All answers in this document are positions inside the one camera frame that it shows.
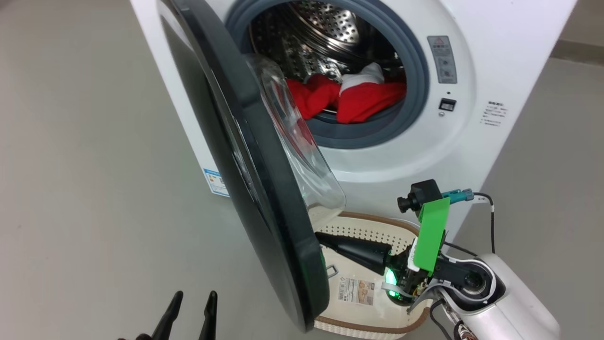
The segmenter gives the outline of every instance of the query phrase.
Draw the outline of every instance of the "stainless steel drum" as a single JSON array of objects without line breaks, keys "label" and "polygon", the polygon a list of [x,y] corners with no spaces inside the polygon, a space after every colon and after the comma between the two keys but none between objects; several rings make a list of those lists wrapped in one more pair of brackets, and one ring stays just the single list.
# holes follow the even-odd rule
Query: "stainless steel drum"
[{"label": "stainless steel drum", "polygon": [[286,77],[303,81],[314,73],[341,82],[371,62],[386,76],[402,72],[394,48],[354,13],[317,1],[294,1],[258,15],[249,27],[256,53],[276,61]]}]

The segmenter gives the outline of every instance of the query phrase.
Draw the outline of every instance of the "floor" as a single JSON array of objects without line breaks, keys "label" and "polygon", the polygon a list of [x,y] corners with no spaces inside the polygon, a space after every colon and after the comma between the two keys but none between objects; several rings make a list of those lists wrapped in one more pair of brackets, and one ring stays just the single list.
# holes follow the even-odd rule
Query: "floor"
[{"label": "floor", "polygon": [[[178,289],[175,340],[197,338],[212,289],[219,339],[345,339],[303,335],[282,313],[229,199],[207,188],[127,1],[0,9],[7,339],[133,339]],[[604,68],[550,60],[483,188],[498,253],[563,339],[604,333],[603,89]],[[488,218],[475,206],[457,243],[488,251]],[[406,338],[443,339],[431,322]]]}]

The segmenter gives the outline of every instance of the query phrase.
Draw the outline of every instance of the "basket label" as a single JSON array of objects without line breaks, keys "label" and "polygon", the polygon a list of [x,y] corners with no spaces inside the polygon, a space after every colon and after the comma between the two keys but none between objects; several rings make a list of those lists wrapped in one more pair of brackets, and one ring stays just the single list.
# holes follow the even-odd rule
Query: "basket label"
[{"label": "basket label", "polygon": [[373,306],[375,283],[353,278],[339,279],[338,300]]}]

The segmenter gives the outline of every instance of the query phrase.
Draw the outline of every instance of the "product label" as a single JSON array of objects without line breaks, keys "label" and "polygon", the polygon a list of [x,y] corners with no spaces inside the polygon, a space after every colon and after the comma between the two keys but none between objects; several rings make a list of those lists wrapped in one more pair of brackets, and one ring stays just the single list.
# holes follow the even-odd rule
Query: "product label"
[{"label": "product label", "polygon": [[480,123],[498,128],[506,116],[507,108],[503,103],[488,102],[480,118]]},{"label": "product label", "polygon": [[371,281],[340,277],[338,300],[373,306],[375,284]]},{"label": "product label", "polygon": [[222,181],[222,176],[220,173],[214,170],[204,169],[205,178],[208,180],[208,184],[210,185],[210,190],[213,193],[230,197],[227,191],[227,187],[225,186],[225,182]]}]

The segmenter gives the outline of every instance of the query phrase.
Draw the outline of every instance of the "cable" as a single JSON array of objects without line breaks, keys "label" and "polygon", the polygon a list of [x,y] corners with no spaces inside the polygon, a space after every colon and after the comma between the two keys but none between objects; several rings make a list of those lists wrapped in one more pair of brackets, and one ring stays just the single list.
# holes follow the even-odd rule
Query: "cable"
[{"label": "cable", "polygon": [[455,340],[461,340],[461,335],[459,334],[459,327],[461,325],[463,325],[463,320],[457,321],[455,328],[453,328],[453,338],[455,338]]},{"label": "cable", "polygon": [[449,333],[447,332],[447,330],[445,329],[445,327],[443,325],[440,324],[440,322],[436,321],[436,319],[434,318],[434,309],[442,304],[445,303],[444,299],[440,299],[438,301],[436,301],[434,304],[432,304],[432,307],[430,307],[430,318],[432,319],[432,321],[440,328],[440,330],[443,332],[444,336],[447,338],[447,340],[453,340],[451,339],[451,336],[449,335]]},{"label": "cable", "polygon": [[491,251],[495,253],[495,205],[491,196],[482,192],[474,192],[474,196],[482,196],[489,200],[491,204]]},{"label": "cable", "polygon": [[449,243],[447,241],[445,241],[445,246],[449,246],[451,248],[455,248],[457,250],[460,250],[460,251],[462,251],[464,253],[468,253],[468,254],[472,255],[473,257],[477,257],[478,256],[478,254],[475,253],[475,252],[469,251],[466,248],[460,247],[460,246],[458,246],[456,244]]}]

